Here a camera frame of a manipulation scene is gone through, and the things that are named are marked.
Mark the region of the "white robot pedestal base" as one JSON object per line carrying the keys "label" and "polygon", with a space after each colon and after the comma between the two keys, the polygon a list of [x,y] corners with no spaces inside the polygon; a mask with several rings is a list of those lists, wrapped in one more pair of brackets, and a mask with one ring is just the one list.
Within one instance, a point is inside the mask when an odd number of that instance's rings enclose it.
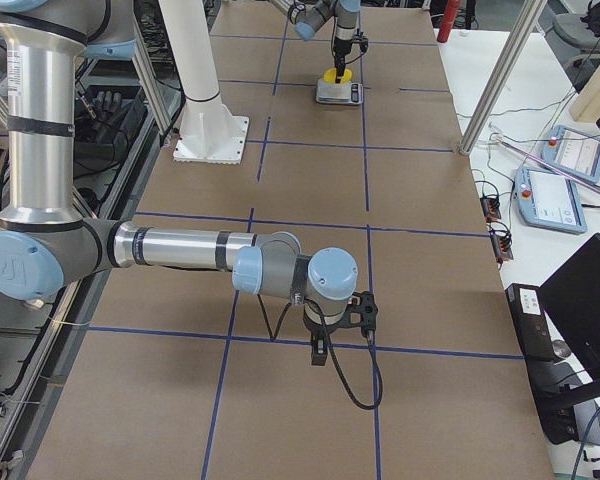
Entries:
{"label": "white robot pedestal base", "polygon": [[222,100],[203,2],[159,5],[185,97],[174,159],[240,163],[249,119],[233,115]]}

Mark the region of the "near teach pendant tablet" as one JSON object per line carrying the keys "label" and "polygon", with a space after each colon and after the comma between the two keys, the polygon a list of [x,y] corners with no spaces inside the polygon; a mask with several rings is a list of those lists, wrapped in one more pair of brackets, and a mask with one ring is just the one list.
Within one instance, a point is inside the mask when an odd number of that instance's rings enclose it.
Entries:
{"label": "near teach pendant tablet", "polygon": [[570,234],[588,230],[575,183],[544,169],[521,166],[515,177],[515,197],[529,226]]}

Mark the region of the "black monitor with stand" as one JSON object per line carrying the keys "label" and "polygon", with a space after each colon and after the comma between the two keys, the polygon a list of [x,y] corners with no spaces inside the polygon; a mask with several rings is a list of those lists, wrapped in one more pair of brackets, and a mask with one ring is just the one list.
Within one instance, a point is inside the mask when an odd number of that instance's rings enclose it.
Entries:
{"label": "black monitor with stand", "polygon": [[581,386],[532,387],[542,429],[555,445],[584,433],[575,407],[600,397],[600,234],[593,234],[539,287],[541,307],[591,377]]}

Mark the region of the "metal reacher grabber stick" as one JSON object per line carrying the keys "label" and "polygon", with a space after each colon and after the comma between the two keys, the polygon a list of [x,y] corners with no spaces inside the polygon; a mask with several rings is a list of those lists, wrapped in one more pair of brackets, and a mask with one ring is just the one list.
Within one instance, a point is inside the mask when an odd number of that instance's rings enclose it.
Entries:
{"label": "metal reacher grabber stick", "polygon": [[[565,176],[566,178],[568,178],[569,180],[573,180],[574,182],[576,182],[579,185],[582,185],[586,188],[588,188],[589,190],[597,193],[598,195],[600,195],[600,186],[597,185],[597,183],[590,183],[588,181],[582,180],[580,178],[575,177],[574,175],[566,172],[566,171],[562,171],[559,168],[556,168],[555,166],[545,162],[542,158],[541,158],[541,152],[539,155],[534,155],[531,152],[528,152],[524,149],[522,149],[520,147],[520,144],[522,144],[522,141],[518,141],[518,140],[514,140],[513,138],[506,136],[504,133],[502,133],[501,131],[495,130],[494,131],[494,135],[493,135],[493,139],[502,144],[503,146],[505,146],[508,149],[513,150],[516,153],[519,153],[521,155],[523,155],[524,157],[528,157],[530,159],[532,159],[534,162],[536,162],[537,164],[541,165],[542,167],[554,172],[554,173],[558,173],[561,174],[563,176]],[[541,139],[532,139],[531,143],[534,142],[538,142],[541,144],[541,146],[543,147],[543,144],[546,140],[548,140],[548,138],[541,138]]]}

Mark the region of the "grey digital kitchen scale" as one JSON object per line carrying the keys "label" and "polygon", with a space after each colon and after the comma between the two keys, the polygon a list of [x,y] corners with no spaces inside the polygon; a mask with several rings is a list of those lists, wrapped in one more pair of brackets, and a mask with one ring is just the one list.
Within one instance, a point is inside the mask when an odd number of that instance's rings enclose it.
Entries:
{"label": "grey digital kitchen scale", "polygon": [[363,85],[358,82],[330,83],[322,78],[317,82],[316,101],[329,105],[362,105]]}

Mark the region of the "aluminium frame post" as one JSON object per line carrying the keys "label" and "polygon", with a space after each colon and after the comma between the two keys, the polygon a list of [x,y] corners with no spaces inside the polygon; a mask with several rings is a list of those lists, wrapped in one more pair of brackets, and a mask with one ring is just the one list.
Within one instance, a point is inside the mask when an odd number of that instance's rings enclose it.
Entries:
{"label": "aluminium frame post", "polygon": [[546,4],[547,0],[527,0],[524,2],[458,145],[458,152],[461,155],[468,156],[476,145]]}

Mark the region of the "far teach pendant tablet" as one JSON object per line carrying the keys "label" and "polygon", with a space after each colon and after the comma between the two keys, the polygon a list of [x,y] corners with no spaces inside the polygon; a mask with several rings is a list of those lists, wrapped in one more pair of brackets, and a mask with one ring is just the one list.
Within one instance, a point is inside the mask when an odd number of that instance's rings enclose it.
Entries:
{"label": "far teach pendant tablet", "polygon": [[541,158],[577,178],[597,183],[600,178],[600,137],[557,125],[543,144]]}

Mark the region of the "red cylinder bottle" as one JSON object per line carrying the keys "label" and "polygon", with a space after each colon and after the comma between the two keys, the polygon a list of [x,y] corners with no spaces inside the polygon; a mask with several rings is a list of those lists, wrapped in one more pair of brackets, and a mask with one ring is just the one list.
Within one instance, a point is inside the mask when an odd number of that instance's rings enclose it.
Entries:
{"label": "red cylinder bottle", "polygon": [[460,0],[448,0],[444,13],[442,16],[441,23],[439,25],[439,31],[437,35],[438,43],[446,43],[449,39],[450,33],[454,28],[455,21],[458,15],[458,11],[460,9],[461,1]]}

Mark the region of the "teach pendant tablet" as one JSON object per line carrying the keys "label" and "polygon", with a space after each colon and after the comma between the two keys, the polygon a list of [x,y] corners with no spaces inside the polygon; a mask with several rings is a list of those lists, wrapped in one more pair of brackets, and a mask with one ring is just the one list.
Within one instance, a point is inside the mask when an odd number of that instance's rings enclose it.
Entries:
{"label": "teach pendant tablet", "polygon": [[515,177],[515,197],[529,226],[570,234],[588,230],[575,183],[544,169],[521,166]]}
{"label": "teach pendant tablet", "polygon": [[597,183],[600,178],[600,137],[557,125],[543,144],[541,158],[577,178]]}

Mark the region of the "black small box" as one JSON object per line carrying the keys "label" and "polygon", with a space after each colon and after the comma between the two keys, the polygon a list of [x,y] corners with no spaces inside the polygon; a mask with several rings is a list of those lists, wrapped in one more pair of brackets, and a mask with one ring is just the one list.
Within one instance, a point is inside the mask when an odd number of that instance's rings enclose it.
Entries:
{"label": "black small box", "polygon": [[505,290],[521,352],[526,360],[559,362],[572,350],[564,340],[553,339],[534,285],[512,283]]}

